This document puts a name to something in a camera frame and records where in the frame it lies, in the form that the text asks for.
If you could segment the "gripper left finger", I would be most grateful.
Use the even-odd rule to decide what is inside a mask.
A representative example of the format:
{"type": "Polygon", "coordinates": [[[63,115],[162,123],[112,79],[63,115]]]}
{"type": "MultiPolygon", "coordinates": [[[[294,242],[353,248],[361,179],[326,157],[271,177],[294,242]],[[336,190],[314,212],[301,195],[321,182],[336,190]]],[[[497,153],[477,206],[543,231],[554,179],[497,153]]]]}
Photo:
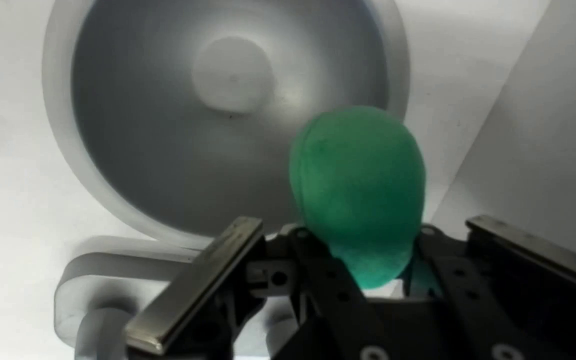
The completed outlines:
{"type": "Polygon", "coordinates": [[[297,328],[270,360],[394,360],[374,307],[342,260],[305,227],[267,240],[236,218],[125,327],[127,360],[234,360],[234,342],[270,297],[297,328]]]}

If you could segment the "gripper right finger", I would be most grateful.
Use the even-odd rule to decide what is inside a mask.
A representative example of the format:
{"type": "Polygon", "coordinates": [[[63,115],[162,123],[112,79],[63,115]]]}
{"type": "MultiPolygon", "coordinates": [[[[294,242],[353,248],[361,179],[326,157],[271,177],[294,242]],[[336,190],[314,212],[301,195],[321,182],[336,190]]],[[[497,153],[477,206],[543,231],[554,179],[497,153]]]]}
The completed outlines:
{"type": "Polygon", "coordinates": [[[436,310],[432,353],[473,360],[576,360],[576,253],[488,215],[467,240],[424,225],[414,294],[436,310]]]}

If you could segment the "green plushie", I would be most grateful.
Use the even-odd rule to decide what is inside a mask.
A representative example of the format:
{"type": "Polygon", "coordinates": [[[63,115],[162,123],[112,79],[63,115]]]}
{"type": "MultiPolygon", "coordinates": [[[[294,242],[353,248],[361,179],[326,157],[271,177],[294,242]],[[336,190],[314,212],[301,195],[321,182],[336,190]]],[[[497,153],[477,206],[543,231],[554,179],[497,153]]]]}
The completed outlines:
{"type": "Polygon", "coordinates": [[[423,226],[426,167],[402,121],[367,105],[322,112],[295,137],[288,177],[302,223],[362,290],[404,273],[423,226]]]}

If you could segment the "grey tap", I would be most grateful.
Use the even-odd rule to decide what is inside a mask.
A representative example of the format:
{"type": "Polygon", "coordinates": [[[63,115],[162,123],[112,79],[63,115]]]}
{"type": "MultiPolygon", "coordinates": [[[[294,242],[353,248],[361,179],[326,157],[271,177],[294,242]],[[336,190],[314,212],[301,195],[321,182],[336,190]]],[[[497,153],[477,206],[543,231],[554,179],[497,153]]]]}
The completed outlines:
{"type": "Polygon", "coordinates": [[[128,360],[123,329],[194,260],[187,248],[114,236],[87,240],[54,294],[54,331],[74,360],[128,360]]]}

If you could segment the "white toy kitchen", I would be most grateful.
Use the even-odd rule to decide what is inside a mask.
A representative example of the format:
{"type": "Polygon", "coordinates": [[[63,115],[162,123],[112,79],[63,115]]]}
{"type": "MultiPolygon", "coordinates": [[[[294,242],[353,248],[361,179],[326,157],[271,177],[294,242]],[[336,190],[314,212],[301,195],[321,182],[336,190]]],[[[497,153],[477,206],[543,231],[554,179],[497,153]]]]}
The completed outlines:
{"type": "MultiPolygon", "coordinates": [[[[0,360],[71,359],[53,294],[71,256],[145,238],[58,150],[41,63],[54,0],[0,0],[0,360]]],[[[423,218],[452,235],[496,215],[576,251],[576,0],[395,0],[412,60],[406,124],[423,218]]]]}

